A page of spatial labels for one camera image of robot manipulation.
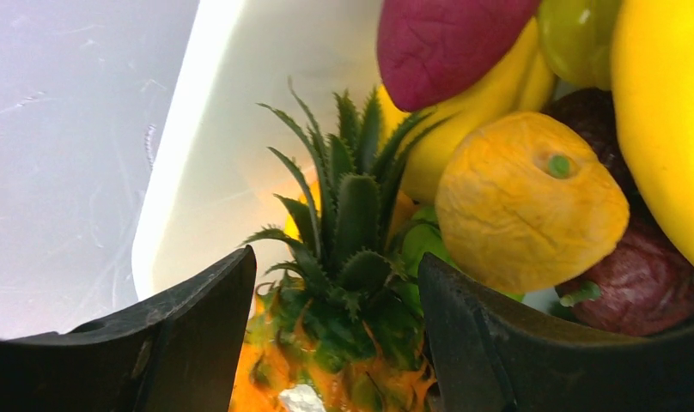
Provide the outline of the dark toy plum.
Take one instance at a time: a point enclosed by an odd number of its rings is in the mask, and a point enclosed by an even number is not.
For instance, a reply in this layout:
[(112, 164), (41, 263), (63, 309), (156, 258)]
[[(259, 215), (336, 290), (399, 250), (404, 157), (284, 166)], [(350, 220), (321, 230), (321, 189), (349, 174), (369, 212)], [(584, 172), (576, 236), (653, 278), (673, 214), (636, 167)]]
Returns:
[(629, 336), (653, 335), (694, 315), (694, 267), (640, 215), (610, 255), (555, 290), (583, 323)]

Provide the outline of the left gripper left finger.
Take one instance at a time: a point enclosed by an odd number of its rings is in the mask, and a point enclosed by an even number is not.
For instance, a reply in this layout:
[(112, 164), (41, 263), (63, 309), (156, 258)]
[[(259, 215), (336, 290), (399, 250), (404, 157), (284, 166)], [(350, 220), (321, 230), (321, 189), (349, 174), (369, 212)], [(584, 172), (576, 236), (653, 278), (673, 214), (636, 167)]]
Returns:
[(0, 340), (0, 411), (227, 410), (256, 269), (244, 247), (69, 333)]

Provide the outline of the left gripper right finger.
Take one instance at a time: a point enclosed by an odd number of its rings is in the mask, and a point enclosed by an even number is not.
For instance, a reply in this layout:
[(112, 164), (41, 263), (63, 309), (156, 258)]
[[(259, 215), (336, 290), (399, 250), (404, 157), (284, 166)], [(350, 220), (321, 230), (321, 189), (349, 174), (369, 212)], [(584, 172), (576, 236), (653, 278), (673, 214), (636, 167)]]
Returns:
[(654, 337), (592, 329), (432, 254), (418, 283), (446, 411), (694, 411), (694, 324)]

